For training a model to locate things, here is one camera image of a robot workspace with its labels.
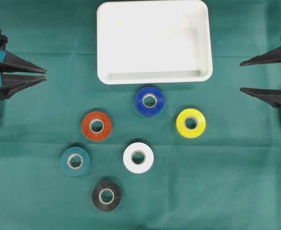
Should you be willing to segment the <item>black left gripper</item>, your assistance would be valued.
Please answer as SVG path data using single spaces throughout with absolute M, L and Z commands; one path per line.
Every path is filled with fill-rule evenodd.
M 0 99 L 9 99 L 15 93 L 46 81 L 45 76 L 11 75 L 3 72 L 46 74 L 46 70 L 6 50 L 7 36 L 0 29 Z

